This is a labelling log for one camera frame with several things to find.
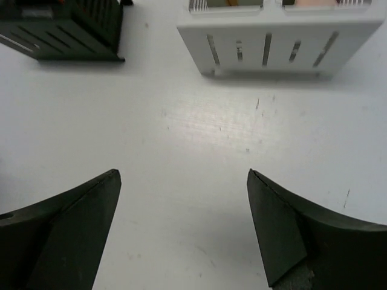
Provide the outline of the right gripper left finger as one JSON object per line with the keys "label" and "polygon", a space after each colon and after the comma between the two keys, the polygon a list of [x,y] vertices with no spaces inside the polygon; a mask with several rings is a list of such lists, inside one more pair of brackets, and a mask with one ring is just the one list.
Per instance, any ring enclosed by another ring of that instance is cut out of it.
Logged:
{"label": "right gripper left finger", "polygon": [[121,186],[111,169],[1,214],[1,289],[92,289]]}

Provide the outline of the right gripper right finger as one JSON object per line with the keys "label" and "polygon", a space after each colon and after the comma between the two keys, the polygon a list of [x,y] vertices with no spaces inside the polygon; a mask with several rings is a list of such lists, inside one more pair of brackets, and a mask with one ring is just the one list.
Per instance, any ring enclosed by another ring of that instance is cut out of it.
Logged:
{"label": "right gripper right finger", "polygon": [[255,170],[252,219],[271,289],[385,289],[386,226],[337,213]]}

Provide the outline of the pink puff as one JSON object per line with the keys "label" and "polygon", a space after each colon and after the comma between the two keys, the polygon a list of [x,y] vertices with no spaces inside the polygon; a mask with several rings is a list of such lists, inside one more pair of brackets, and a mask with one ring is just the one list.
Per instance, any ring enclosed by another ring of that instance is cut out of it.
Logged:
{"label": "pink puff", "polygon": [[297,7],[334,7],[340,4],[340,0],[295,0]]}

